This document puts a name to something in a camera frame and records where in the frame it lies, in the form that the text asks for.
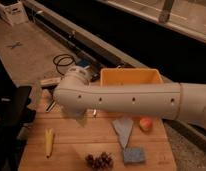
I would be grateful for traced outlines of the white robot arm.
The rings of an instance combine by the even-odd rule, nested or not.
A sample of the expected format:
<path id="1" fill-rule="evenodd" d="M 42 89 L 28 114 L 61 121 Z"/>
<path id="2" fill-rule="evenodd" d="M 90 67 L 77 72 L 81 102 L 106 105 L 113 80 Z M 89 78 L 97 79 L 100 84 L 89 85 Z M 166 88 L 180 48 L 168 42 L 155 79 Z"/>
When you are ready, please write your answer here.
<path id="1" fill-rule="evenodd" d="M 73 117 L 98 109 L 178 120 L 206 130 L 206 84 L 90 85 L 88 71 L 73 66 L 55 88 L 54 99 Z"/>

